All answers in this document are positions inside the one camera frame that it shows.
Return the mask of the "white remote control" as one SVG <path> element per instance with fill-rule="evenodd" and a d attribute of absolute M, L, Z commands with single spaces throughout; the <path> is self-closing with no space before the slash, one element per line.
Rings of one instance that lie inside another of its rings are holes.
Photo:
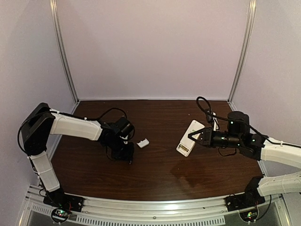
<path fill-rule="evenodd" d="M 186 129 L 183 137 L 181 138 L 181 140 L 180 140 L 180 142 L 179 142 L 176 150 L 180 154 L 182 154 L 183 156 L 188 157 L 189 154 L 191 153 L 192 149 L 194 148 L 195 144 L 196 144 L 195 142 L 193 142 L 192 140 L 190 140 L 188 138 L 188 134 L 191 133 L 191 132 L 193 132 L 193 131 L 196 131 L 196 130 L 199 130 L 199 129 L 203 129 L 204 127 L 205 126 L 202 123 L 200 123 L 200 122 L 198 122 L 196 120 L 192 120 L 191 123 L 190 123 L 190 125 L 189 125 L 189 127 Z M 187 149 L 189 149 L 189 151 L 188 152 L 182 151 L 179 148 L 180 145 L 186 147 Z"/>

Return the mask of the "gold AAA battery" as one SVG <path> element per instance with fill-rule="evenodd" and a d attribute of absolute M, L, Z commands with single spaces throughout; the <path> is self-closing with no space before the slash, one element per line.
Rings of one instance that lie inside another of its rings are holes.
<path fill-rule="evenodd" d="M 184 147 L 184 146 L 179 146 L 179 148 L 182 150 L 182 151 L 186 151 L 186 152 L 188 152 L 189 151 L 189 149 L 187 149 L 186 147 Z"/>

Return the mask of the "white battery cover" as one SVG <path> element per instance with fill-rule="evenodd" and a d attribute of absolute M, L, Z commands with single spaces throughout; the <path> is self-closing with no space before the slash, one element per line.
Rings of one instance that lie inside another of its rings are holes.
<path fill-rule="evenodd" d="M 140 142 L 138 142 L 137 145 L 139 148 L 144 148 L 144 147 L 148 146 L 149 143 L 150 143 L 149 140 L 145 138 L 144 140 L 141 140 Z"/>

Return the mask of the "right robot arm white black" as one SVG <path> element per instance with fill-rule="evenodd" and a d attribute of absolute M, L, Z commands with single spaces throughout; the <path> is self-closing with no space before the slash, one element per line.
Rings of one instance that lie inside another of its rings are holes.
<path fill-rule="evenodd" d="M 301 147 L 263 135 L 249 124 L 249 116 L 240 111 L 225 118 L 227 130 L 215 131 L 205 127 L 188 134 L 195 143 L 212 148 L 235 148 L 245 157 L 257 161 L 273 161 L 295 168 L 301 167 Z M 275 177 L 254 177 L 245 188 L 248 198 L 256 199 L 273 194 L 299 193 L 301 173 Z"/>

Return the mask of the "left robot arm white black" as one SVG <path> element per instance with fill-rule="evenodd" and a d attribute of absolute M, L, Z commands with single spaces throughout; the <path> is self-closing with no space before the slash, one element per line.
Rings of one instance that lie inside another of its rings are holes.
<path fill-rule="evenodd" d="M 52 109 L 40 103 L 23 121 L 17 132 L 17 144 L 25 153 L 40 178 L 48 198 L 61 206 L 67 201 L 65 194 L 47 154 L 50 135 L 64 135 L 96 141 L 106 150 L 113 161 L 133 162 L 135 134 L 134 125 L 123 114 L 116 122 L 105 122 L 97 118 L 78 117 Z"/>

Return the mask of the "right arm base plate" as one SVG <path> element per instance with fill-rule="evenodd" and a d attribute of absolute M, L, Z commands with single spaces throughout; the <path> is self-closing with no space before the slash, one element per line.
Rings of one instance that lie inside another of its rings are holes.
<path fill-rule="evenodd" d="M 228 212 L 255 207 L 265 203 L 265 198 L 252 193 L 232 194 L 224 198 Z"/>

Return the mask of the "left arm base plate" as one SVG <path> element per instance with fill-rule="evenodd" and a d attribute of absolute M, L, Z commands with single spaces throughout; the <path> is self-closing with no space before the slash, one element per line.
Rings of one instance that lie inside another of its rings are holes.
<path fill-rule="evenodd" d="M 43 200 L 44 204 L 52 207 L 76 212 L 81 212 L 83 202 L 83 197 L 65 193 L 47 193 Z"/>

